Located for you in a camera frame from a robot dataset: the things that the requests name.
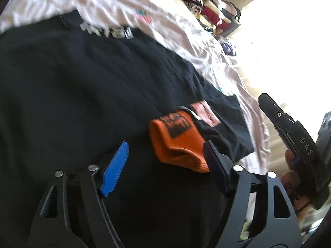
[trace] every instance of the pink label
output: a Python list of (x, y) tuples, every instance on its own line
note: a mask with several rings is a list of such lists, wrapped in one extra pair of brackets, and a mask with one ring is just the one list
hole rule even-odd
[(206, 101), (198, 101), (191, 105), (197, 112), (197, 115), (209, 126), (214, 127), (221, 123)]

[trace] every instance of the orange sock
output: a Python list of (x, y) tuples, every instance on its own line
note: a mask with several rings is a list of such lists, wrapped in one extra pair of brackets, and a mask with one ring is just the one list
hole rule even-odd
[(209, 172), (203, 156), (205, 140), (188, 113), (178, 110), (176, 113), (152, 120), (149, 124), (149, 134), (156, 156), (161, 162), (195, 172)]

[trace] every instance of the black t-shirt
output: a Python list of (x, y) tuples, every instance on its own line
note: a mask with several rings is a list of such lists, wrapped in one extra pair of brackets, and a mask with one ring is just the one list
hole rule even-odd
[(148, 124), (215, 101), (235, 162), (253, 151), (237, 98), (139, 29), (107, 38), (82, 22), (75, 10), (0, 35), (1, 247), (27, 247), (55, 171), (79, 172), (123, 140), (129, 158), (105, 204), (125, 247), (206, 247), (227, 201), (210, 174), (159, 162)]

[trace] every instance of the stack of folded clothes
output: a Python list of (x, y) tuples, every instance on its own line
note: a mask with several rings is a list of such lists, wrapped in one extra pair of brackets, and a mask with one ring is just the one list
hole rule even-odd
[(183, 0), (187, 8), (210, 33), (219, 35), (230, 28), (238, 15), (236, 7), (227, 0)]

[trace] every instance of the bed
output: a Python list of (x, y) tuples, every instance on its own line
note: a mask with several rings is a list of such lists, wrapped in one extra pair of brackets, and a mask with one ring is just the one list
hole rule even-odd
[(139, 28), (165, 48), (193, 64), (196, 71), (225, 95), (235, 94), (247, 123), (254, 153), (239, 164), (265, 174), (270, 157), (269, 133), (253, 98), (219, 42), (201, 28), (181, 0), (10, 0), (0, 16), (0, 32), (77, 9), (95, 26)]

